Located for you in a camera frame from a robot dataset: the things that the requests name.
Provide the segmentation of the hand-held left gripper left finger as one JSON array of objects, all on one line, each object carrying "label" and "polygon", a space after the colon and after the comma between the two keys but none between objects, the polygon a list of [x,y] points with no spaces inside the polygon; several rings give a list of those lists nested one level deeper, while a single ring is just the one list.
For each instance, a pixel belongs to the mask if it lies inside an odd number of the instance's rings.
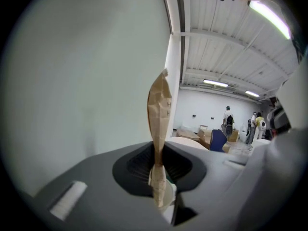
[{"label": "hand-held left gripper left finger", "polygon": [[[167,231],[171,225],[151,197],[126,192],[112,174],[120,157],[146,143],[97,154],[79,162],[48,183],[33,199],[35,214],[53,231]],[[49,211],[74,181],[87,188],[68,217],[62,221]]]}]

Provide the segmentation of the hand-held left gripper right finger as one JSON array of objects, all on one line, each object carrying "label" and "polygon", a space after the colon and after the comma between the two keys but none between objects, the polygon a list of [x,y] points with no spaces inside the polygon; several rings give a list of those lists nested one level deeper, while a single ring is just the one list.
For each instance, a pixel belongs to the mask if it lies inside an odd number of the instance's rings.
[{"label": "hand-held left gripper right finger", "polygon": [[253,231],[244,156],[167,142],[163,159],[173,168],[190,170],[178,180],[172,224],[164,231]]}]

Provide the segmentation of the small beige object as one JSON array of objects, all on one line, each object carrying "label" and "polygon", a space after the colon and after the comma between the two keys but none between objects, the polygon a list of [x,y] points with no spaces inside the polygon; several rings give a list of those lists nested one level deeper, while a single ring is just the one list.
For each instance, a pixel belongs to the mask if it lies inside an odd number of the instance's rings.
[{"label": "small beige object", "polygon": [[147,100],[148,123],[154,146],[154,166],[150,172],[150,186],[153,189],[153,197],[158,208],[163,206],[167,180],[163,165],[163,148],[172,101],[167,76],[168,71],[164,69],[153,82]]}]

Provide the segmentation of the blue chair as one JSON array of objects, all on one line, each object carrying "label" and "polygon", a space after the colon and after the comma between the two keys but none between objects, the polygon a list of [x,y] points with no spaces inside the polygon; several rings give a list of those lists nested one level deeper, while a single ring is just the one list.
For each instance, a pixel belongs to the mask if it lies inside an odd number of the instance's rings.
[{"label": "blue chair", "polygon": [[223,146],[227,142],[227,137],[219,129],[212,130],[211,142],[209,146],[210,151],[224,152]]}]

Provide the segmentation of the large cardboard box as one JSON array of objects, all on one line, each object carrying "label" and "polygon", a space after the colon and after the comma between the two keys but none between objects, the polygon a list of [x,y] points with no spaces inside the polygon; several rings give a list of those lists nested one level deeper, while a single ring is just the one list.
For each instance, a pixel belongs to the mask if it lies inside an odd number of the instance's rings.
[{"label": "large cardboard box", "polygon": [[177,137],[183,137],[196,141],[206,149],[210,149],[210,144],[212,140],[212,130],[210,129],[200,128],[197,134],[195,134],[191,130],[178,129],[176,135]]}]

